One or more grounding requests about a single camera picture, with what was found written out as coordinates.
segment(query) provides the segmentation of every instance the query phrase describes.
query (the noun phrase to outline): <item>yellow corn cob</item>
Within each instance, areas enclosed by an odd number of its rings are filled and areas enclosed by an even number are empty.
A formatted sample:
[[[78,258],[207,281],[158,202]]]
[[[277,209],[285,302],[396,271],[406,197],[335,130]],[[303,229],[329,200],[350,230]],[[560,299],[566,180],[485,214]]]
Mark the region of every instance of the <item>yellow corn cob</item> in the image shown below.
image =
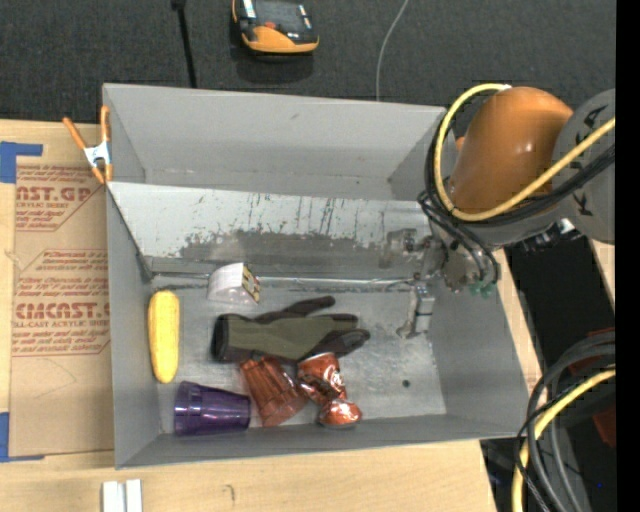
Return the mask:
[[[166,384],[178,371],[180,299],[168,290],[153,294],[148,310],[149,351],[156,378]]]

